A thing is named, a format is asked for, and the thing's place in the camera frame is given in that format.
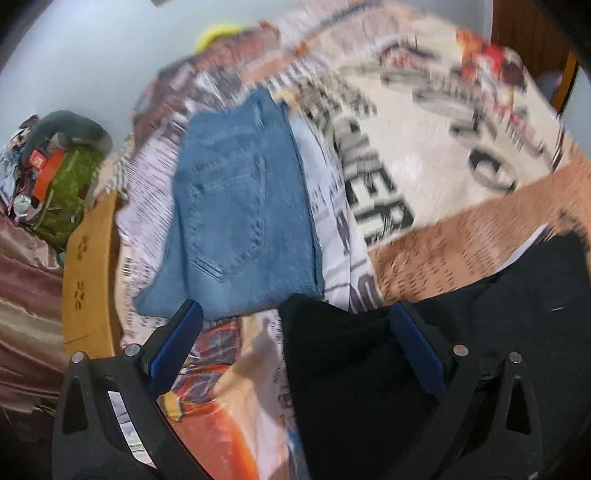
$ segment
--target green fabric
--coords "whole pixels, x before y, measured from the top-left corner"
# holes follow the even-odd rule
[[[35,235],[58,249],[66,248],[84,218],[85,190],[102,160],[103,154],[94,148],[75,145],[67,150],[49,185],[39,221],[32,227]]]

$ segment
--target satin fabric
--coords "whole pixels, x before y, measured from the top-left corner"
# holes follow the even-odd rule
[[[45,242],[0,216],[0,406],[30,411],[56,400],[68,355],[61,275]]]

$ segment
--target metal screw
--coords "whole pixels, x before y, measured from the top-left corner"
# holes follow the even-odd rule
[[[464,345],[456,345],[453,348],[453,353],[455,353],[457,356],[468,356],[470,350],[468,350],[468,348]]]
[[[523,358],[517,352],[511,352],[509,354],[509,360],[511,360],[514,364],[520,364]]]
[[[139,345],[137,343],[132,343],[131,345],[128,345],[125,347],[125,355],[127,356],[135,356],[139,353]]]
[[[74,355],[72,355],[72,361],[75,364],[79,364],[82,362],[82,360],[84,360],[84,352],[76,352]]]

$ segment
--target paw print cutout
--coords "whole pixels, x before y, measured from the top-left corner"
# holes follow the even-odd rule
[[[76,256],[78,260],[82,260],[84,254],[88,250],[88,240],[88,235],[85,235],[82,237],[82,241],[78,244],[78,255]]]
[[[74,292],[74,306],[76,310],[82,309],[82,302],[84,301],[84,281],[80,280],[76,283],[76,291]]]

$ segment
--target blue jeans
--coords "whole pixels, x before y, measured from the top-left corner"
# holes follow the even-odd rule
[[[193,299],[212,320],[294,293],[322,295],[322,253],[286,110],[260,89],[234,110],[193,117],[164,260],[135,298],[139,314],[171,318]]]

